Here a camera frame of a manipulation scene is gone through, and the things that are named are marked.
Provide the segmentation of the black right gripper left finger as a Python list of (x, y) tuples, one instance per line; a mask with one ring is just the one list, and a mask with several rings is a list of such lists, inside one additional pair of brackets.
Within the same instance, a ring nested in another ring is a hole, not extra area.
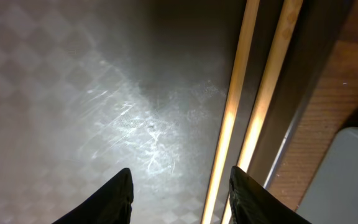
[(79, 206), (53, 224), (130, 224), (134, 185), (123, 168)]

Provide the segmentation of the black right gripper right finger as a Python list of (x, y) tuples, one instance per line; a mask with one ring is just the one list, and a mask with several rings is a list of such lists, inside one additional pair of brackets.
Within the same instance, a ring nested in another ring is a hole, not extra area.
[(229, 203), (234, 224), (310, 224), (238, 166), (231, 169)]

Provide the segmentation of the wooden chopstick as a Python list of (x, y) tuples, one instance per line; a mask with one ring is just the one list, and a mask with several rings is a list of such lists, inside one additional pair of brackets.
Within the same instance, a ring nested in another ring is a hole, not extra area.
[(247, 0), (201, 224), (210, 224), (241, 99), (259, 0)]
[(262, 78), (257, 89), (256, 99), (237, 162), (237, 166), (245, 172), (250, 167), (252, 156), (267, 117), (267, 111), (302, 4), (302, 0), (284, 0), (282, 5), (276, 7), (279, 12), (278, 22), (273, 26), (275, 30), (273, 31), (272, 44), (268, 48), (266, 64), (262, 66)]

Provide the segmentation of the grey dishwasher rack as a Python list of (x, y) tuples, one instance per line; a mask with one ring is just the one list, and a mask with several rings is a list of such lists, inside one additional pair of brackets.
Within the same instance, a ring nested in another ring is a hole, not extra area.
[(336, 134), (296, 212), (310, 223), (358, 223), (358, 128)]

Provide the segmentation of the dark brown serving tray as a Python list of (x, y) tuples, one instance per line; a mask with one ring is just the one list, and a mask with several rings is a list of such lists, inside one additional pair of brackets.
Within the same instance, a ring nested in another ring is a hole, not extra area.
[(245, 1), (0, 1), (0, 223), (53, 223), (122, 168), (132, 223), (221, 223), (273, 35), (319, 37), (351, 1), (260, 1), (227, 112)]

